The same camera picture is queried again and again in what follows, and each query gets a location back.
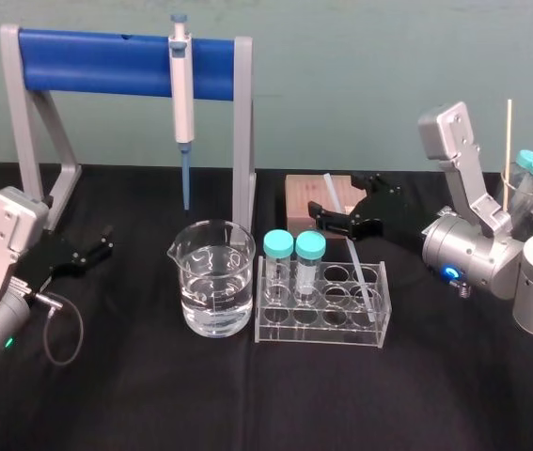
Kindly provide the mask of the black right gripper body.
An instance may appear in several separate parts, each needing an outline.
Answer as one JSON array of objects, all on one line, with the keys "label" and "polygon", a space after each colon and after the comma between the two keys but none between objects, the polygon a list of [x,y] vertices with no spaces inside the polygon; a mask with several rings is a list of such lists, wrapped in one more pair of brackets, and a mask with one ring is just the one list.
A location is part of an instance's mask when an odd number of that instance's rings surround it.
[{"label": "black right gripper body", "polygon": [[403,192],[378,191],[356,204],[347,235],[353,241],[379,237],[396,245],[422,245],[422,231],[430,224],[431,212]]}]

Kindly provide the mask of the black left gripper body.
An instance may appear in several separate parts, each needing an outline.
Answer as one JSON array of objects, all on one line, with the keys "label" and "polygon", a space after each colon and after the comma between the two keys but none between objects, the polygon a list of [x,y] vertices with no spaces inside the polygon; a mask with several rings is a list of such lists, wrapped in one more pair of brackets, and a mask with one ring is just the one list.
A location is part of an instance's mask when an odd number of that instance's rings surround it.
[{"label": "black left gripper body", "polygon": [[42,292],[59,277],[76,277],[83,273],[80,251],[65,238],[44,231],[16,264],[13,287],[32,295]]}]

